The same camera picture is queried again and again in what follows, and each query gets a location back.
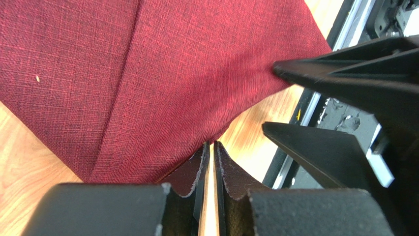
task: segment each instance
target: wooden tabletop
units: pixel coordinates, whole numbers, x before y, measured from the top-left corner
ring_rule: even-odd
[[[326,37],[343,0],[305,0]],[[302,88],[292,86],[238,116],[220,138],[231,157],[262,181],[276,145],[262,134],[265,121],[288,122]],[[210,165],[201,235],[217,235],[213,166]],[[20,235],[34,208],[53,185],[80,182],[23,123],[0,102],[0,235]]]

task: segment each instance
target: wood grain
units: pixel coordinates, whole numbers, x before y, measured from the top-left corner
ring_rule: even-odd
[[[306,0],[327,36],[343,0]],[[288,122],[302,93],[292,86],[238,116],[221,137],[230,155],[259,181],[276,151],[261,131],[264,121]],[[201,235],[217,235],[213,163],[209,168]],[[35,206],[53,185],[79,182],[34,134],[0,103],[0,235],[20,235]]]

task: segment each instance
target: red cloth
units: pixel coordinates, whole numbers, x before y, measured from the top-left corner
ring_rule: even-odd
[[[0,99],[87,182],[157,181],[330,51],[303,0],[0,6]]]

